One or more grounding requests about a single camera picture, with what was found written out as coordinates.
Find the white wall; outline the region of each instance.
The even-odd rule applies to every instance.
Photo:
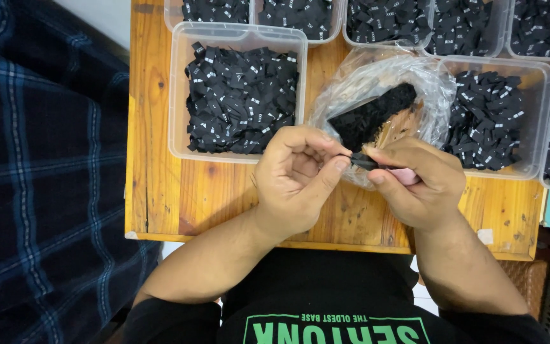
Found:
[[[53,0],[129,50],[131,0]]]

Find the pink object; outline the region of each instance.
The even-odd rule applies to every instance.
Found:
[[[421,178],[410,168],[387,169],[404,186],[410,186],[421,182]]]

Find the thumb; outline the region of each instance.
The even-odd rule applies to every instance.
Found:
[[[374,169],[367,178],[375,184],[377,191],[392,207],[408,204],[413,195],[401,182],[385,169]]]
[[[339,184],[343,171],[350,163],[351,160],[346,156],[337,156],[330,159],[322,166],[317,176],[302,189],[300,193],[302,198],[321,208],[334,187]]]

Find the person's left hand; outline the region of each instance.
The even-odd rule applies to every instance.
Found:
[[[279,129],[256,165],[259,228],[284,240],[313,227],[351,163],[338,154],[349,156],[351,151],[319,129],[304,125]]]

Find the hand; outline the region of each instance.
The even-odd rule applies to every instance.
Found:
[[[410,168],[422,179],[405,187],[384,169],[374,169],[367,175],[402,223],[432,230],[462,216],[458,203],[466,187],[466,176],[457,157],[410,137],[384,149],[368,148],[366,152],[378,163]]]
[[[313,227],[350,164],[347,156],[338,154],[351,151],[319,129],[279,129],[256,165],[259,228],[284,240]]]

